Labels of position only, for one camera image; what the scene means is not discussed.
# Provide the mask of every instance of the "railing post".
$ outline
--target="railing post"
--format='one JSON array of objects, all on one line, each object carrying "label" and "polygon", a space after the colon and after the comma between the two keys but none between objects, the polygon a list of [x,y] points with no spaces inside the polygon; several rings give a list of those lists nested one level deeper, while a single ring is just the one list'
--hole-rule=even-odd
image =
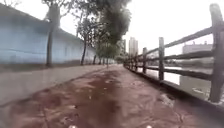
[{"label": "railing post", "polygon": [[217,4],[210,5],[210,13],[212,26],[216,27],[214,28],[215,31],[213,32],[214,65],[209,100],[212,102],[219,102],[222,94],[222,86],[224,83],[224,32],[220,32],[218,29],[222,25],[223,18],[220,8]]},{"label": "railing post", "polygon": [[134,69],[134,59],[133,59],[133,56],[131,56],[131,70]]},{"label": "railing post", "polygon": [[143,48],[143,60],[142,60],[142,62],[143,62],[142,72],[144,74],[146,74],[146,56],[147,56],[146,52],[147,52],[147,48],[145,47],[145,48]]},{"label": "railing post", "polygon": [[164,39],[159,37],[159,81],[164,80]]},{"label": "railing post", "polygon": [[135,55],[135,71],[138,71],[138,54]]}]

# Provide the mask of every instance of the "sky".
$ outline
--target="sky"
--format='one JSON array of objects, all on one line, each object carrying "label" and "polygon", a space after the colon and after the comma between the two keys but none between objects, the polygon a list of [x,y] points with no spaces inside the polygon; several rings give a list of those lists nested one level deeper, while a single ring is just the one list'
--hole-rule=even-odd
[{"label": "sky", "polygon": [[[41,3],[41,0],[21,1],[16,9],[39,19],[45,17],[48,8]],[[143,47],[147,49],[158,47],[159,37],[164,37],[166,44],[170,43],[210,27],[209,5],[211,3],[218,3],[224,13],[223,0],[132,0],[127,6],[132,13],[132,19],[129,31],[123,38],[128,44],[129,38],[135,37],[139,42],[139,53],[142,52]],[[70,33],[76,32],[71,15],[62,18],[61,28]],[[196,43],[204,41],[212,43],[211,36],[195,40]],[[180,53],[181,46],[168,51],[169,54]]]}]

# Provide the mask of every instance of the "fence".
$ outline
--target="fence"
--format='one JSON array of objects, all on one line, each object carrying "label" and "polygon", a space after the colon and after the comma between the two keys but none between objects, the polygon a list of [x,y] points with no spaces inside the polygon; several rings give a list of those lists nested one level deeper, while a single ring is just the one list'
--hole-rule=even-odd
[{"label": "fence", "polygon": [[[169,44],[164,45],[164,38],[159,38],[159,48],[155,48],[147,52],[146,48],[143,48],[143,54],[130,57],[124,62],[124,66],[137,72],[138,68],[143,68],[143,73],[146,74],[146,70],[159,71],[159,82],[164,83],[164,72],[175,73],[183,76],[190,76],[198,79],[211,81],[211,89],[209,100],[212,102],[219,102],[222,86],[224,83],[224,22],[220,8],[217,4],[210,5],[210,14],[212,19],[212,26],[204,30],[198,31],[194,34],[183,37],[179,40],[173,41]],[[187,54],[164,56],[164,49],[169,48],[178,44],[185,43],[190,40],[194,40],[209,34],[213,34],[213,49],[211,51],[198,51]],[[147,55],[159,52],[159,57],[147,58]],[[164,68],[165,60],[186,60],[186,59],[198,59],[205,57],[214,57],[213,73],[206,74],[203,72],[167,69]],[[147,66],[146,62],[159,61],[158,67]]]}]

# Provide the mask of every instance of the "high-rise building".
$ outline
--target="high-rise building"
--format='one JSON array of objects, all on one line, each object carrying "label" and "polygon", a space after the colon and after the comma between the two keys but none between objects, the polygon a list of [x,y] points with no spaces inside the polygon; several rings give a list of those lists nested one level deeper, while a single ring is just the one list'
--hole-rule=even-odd
[{"label": "high-rise building", "polygon": [[126,40],[119,40],[118,44],[120,46],[120,54],[125,55],[125,53],[126,53]]},{"label": "high-rise building", "polygon": [[138,41],[134,37],[129,40],[129,54],[132,56],[138,54]]}]

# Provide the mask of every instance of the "stone pavement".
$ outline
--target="stone pavement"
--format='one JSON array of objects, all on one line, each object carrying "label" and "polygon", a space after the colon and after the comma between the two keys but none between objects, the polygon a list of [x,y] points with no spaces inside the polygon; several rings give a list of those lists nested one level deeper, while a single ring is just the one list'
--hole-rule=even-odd
[{"label": "stone pavement", "polygon": [[223,128],[223,116],[112,66],[8,104],[12,128]]},{"label": "stone pavement", "polygon": [[52,68],[28,72],[8,72],[0,74],[0,105],[23,99],[29,95],[80,77],[106,66],[76,66],[68,68]]}]

